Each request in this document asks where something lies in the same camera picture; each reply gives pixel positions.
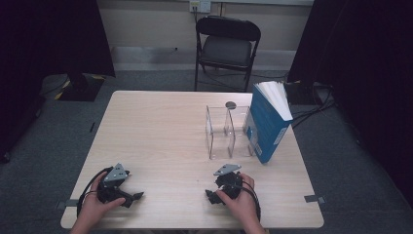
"hand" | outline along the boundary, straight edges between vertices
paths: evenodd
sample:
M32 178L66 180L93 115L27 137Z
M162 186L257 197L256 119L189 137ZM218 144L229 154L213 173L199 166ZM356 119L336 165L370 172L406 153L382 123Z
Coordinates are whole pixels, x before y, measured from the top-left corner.
M252 189L254 188L254 179L245 174L240 174L240 177L244 182L248 183ZM243 187L251 190L251 188L243 182ZM238 219L244 227L246 233L265 233L264 228L258 220L258 216L255 209L255 202L251 195L241 190L240 195L234 200L228 197L221 190L215 191L216 195L227 205L232 215Z
M86 197L82 210L72 227L70 233L88 233L104 215L112 209L115 209L125 203L125 198L118 198L109 203L101 203L97 198L97 186L101 179L106 176L107 172L98 176L91 185L91 191Z

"light wood table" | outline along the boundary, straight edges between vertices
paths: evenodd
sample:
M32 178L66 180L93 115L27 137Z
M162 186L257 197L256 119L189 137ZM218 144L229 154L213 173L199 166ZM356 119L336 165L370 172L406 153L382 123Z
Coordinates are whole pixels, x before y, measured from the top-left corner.
M265 228L318 228L323 218L294 133L288 129L273 158L209 160L206 108L233 101L248 106L251 94L192 92L115 92L98 128L71 199L78 199L91 178L121 163L131 176L121 189L144 192L129 209L109 212L103 229L240 229L223 205L212 205L205 189L216 190L213 173L224 164L240 164L255 179ZM63 228L71 228L76 208L66 208Z

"transparent book holder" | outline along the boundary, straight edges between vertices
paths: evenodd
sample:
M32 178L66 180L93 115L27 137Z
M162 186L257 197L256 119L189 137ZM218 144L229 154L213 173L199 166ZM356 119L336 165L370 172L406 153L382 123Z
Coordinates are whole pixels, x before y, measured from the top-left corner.
M249 106L206 107L206 143L209 159L250 157L252 142L246 135Z

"book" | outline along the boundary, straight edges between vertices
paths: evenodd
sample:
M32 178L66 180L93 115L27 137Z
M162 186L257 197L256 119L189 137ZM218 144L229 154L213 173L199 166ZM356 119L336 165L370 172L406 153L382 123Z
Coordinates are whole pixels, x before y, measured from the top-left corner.
M244 130L262 164L268 163L292 122L283 83L254 84Z

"white wall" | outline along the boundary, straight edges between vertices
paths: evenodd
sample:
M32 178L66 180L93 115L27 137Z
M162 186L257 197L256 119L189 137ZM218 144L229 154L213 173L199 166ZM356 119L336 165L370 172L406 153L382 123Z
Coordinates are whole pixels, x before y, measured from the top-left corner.
M97 1L111 47L195 48L188 1ZM219 15L220 3L211 4ZM311 6L224 3L226 17L250 20L262 32L260 50L296 51Z

